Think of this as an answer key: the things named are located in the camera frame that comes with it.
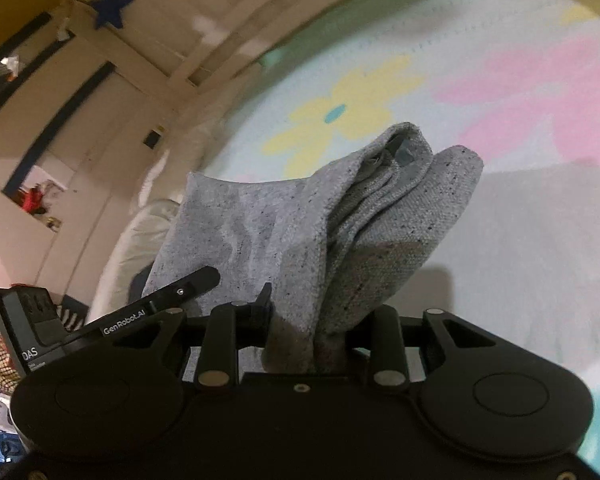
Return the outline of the grey pants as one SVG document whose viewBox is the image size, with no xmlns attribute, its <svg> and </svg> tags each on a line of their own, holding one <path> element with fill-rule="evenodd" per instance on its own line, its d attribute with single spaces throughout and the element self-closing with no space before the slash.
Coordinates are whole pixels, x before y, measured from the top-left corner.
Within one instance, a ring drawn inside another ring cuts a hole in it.
<svg viewBox="0 0 600 480">
<path fill-rule="evenodd" d="M 409 122 L 307 178 L 262 183 L 193 172 L 146 292 L 204 266 L 221 281 L 188 313 L 250 301 L 273 285 L 263 349 L 241 352 L 246 372 L 332 372 L 343 335 L 391 298 L 454 226 L 483 162 L 455 145 L 434 152 Z"/>
</svg>

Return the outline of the black folded garment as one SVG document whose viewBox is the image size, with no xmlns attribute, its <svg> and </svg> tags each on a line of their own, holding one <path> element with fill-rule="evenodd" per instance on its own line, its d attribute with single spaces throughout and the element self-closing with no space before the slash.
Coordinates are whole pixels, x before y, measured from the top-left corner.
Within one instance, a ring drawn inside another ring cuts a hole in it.
<svg viewBox="0 0 600 480">
<path fill-rule="evenodd" d="M 132 281 L 129 284 L 128 304 L 134 304 L 135 301 L 138 301 L 143 297 L 143 291 L 149 278 L 149 274 L 151 273 L 151 269 L 152 264 L 149 263 L 148 266 L 144 266 L 140 272 L 133 276 Z"/>
</svg>

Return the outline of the white pillow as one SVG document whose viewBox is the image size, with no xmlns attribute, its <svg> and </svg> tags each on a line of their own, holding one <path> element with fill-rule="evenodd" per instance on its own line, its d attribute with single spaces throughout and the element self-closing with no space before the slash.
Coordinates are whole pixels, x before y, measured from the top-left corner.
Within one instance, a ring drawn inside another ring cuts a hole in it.
<svg viewBox="0 0 600 480">
<path fill-rule="evenodd" d="M 137 211 L 102 270 L 86 323 L 131 302 L 132 281 L 155 261 L 178 208 L 173 200 L 155 200 Z"/>
</svg>

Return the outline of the red cloth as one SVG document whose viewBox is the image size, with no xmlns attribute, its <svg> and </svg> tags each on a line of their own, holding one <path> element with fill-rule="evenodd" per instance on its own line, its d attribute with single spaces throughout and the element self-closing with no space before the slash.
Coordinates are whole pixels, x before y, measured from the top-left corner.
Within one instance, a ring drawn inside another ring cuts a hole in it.
<svg viewBox="0 0 600 480">
<path fill-rule="evenodd" d="M 22 202 L 22 209 L 28 214 L 45 214 L 44 193 L 39 185 L 28 189 Z"/>
</svg>

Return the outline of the blue star decoration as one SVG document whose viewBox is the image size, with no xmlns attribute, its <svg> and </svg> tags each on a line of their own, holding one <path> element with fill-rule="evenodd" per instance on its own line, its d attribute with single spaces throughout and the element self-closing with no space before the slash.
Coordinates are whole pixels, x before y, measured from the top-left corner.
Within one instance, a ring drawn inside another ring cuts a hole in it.
<svg viewBox="0 0 600 480">
<path fill-rule="evenodd" d="M 135 0 L 96 0 L 92 8 L 96 12 L 94 29 L 111 25 L 115 29 L 123 28 L 123 10 Z"/>
</svg>

